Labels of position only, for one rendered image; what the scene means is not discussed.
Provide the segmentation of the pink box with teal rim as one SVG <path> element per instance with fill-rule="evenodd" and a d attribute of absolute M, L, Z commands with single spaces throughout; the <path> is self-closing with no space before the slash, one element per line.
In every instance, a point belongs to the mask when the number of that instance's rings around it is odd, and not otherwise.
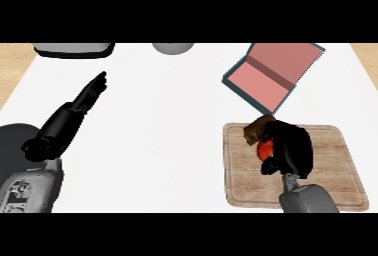
<path fill-rule="evenodd" d="M 222 82 L 261 114 L 275 114 L 323 52 L 315 43 L 253 43 Z"/>

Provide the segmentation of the pale wooden cutting board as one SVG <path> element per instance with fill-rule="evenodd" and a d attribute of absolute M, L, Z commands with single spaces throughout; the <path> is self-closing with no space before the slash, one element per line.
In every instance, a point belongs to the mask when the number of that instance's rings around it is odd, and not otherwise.
<path fill-rule="evenodd" d="M 284 192 L 279 173 L 263 175 L 257 145 L 244 138 L 245 123 L 223 127 L 223 162 L 226 199 L 232 206 L 279 208 Z M 301 185 L 317 184 L 328 191 L 340 211 L 366 211 L 369 201 L 343 134 L 335 126 L 303 125 L 313 145 L 313 171 Z"/>

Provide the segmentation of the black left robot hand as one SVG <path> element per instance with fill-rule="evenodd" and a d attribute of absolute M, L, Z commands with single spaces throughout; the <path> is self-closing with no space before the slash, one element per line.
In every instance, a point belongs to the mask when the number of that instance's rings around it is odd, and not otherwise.
<path fill-rule="evenodd" d="M 102 72 L 83 88 L 74 101 L 66 102 L 58 108 L 35 137 L 24 143 L 21 149 L 30 161 L 55 160 L 64 154 L 78 132 L 84 116 L 105 89 L 106 72 Z"/>

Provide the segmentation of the grey round bowl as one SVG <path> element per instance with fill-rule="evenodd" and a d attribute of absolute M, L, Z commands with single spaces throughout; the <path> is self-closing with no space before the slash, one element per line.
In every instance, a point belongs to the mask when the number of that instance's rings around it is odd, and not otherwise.
<path fill-rule="evenodd" d="M 165 55 L 180 55 L 193 47 L 192 43 L 154 43 L 155 50 Z"/>

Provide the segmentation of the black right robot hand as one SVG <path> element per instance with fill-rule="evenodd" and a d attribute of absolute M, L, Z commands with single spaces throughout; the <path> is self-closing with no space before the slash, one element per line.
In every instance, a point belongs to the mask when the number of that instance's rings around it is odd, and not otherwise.
<path fill-rule="evenodd" d="M 306 179 L 313 170 L 313 146 L 304 128 L 279 120 L 269 121 L 263 132 L 263 141 L 272 140 L 273 155 L 261 164 L 261 174 L 295 174 Z"/>

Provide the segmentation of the red tomato with brown stem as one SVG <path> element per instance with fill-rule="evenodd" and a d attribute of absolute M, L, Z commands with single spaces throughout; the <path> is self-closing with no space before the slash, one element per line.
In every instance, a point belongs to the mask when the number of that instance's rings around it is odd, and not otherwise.
<path fill-rule="evenodd" d="M 255 121 L 244 127 L 244 138 L 250 146 L 257 145 L 257 157 L 264 161 L 273 155 L 273 141 L 263 141 L 263 132 L 266 124 L 275 121 L 272 115 L 263 115 Z"/>

